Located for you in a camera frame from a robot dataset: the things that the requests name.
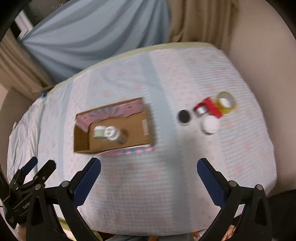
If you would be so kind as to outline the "green white lid jar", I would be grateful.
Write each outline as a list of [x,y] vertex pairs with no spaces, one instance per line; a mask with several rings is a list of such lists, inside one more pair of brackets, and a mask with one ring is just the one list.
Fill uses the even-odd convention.
[[215,134],[220,128],[220,121],[214,115],[207,115],[201,119],[201,130],[206,135]]

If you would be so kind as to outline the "pale green cream jar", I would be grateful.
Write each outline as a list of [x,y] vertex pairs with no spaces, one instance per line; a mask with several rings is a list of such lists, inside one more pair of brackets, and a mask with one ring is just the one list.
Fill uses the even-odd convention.
[[107,140],[107,137],[105,136],[105,130],[106,126],[95,126],[93,129],[93,138],[98,140]]

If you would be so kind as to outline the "light blue curtain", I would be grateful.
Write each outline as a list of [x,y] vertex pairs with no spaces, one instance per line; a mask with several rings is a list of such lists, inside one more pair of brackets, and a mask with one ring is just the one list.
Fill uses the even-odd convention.
[[112,56],[167,43],[166,1],[70,1],[21,44],[56,83]]

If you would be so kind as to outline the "red cosmetic box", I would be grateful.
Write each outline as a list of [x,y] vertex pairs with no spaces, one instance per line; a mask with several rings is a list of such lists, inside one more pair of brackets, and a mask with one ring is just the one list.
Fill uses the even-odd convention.
[[208,115],[214,115],[217,118],[221,118],[223,116],[222,112],[219,110],[218,106],[213,102],[211,97],[207,97],[206,99],[203,99],[200,103],[194,106],[193,111],[199,107],[199,106],[206,106],[208,109],[208,112],[206,114]]

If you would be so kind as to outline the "black lid jar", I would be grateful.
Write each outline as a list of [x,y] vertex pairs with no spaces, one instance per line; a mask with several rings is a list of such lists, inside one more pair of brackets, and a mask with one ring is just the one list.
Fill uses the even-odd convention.
[[182,109],[178,112],[178,121],[180,124],[185,125],[191,121],[191,114],[188,110]]

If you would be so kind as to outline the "checkered floral tablecloth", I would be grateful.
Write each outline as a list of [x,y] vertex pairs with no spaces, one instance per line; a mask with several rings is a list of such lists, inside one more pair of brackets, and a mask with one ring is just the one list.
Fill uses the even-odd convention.
[[196,163],[207,158],[239,185],[271,192],[277,180],[262,110],[223,51],[210,44],[154,46],[95,64],[57,84],[24,113],[9,137],[7,177],[31,157],[54,160],[48,187],[71,179],[93,157],[92,134],[74,142],[76,115],[142,98],[146,117],[132,122],[140,142],[98,155],[102,171],[85,203],[85,221],[121,235],[179,235],[207,228],[219,208]]

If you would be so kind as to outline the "cardboard box pink flaps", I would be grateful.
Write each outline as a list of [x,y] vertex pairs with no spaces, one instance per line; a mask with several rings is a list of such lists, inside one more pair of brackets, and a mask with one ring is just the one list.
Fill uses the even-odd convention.
[[74,152],[119,156],[153,150],[147,105],[142,97],[76,114]]

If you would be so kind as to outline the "white pill bottle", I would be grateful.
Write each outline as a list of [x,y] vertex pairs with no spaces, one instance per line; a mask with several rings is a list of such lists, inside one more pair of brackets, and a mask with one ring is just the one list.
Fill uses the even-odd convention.
[[121,145],[125,144],[127,139],[125,132],[115,126],[108,126],[105,130],[105,136],[107,140],[117,142]]

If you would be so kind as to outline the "beige curtain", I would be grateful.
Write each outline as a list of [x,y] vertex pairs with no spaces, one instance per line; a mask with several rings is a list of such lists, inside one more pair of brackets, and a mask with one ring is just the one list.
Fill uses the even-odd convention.
[[168,1],[171,42],[205,42],[228,51],[238,14],[238,1]]

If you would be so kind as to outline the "yellow tape roll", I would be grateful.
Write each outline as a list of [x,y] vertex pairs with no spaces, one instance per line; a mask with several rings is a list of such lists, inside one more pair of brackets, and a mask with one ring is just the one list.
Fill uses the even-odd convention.
[[222,114],[226,115],[236,108],[236,100],[230,92],[222,91],[216,97],[216,105]]

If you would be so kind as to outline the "red silver jar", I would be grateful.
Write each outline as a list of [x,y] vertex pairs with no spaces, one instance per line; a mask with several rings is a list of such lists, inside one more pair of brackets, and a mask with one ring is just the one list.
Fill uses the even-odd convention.
[[206,113],[208,112],[208,109],[206,106],[202,105],[202,106],[199,106],[196,110],[195,110],[195,113],[198,117],[201,117],[203,115],[205,115]]

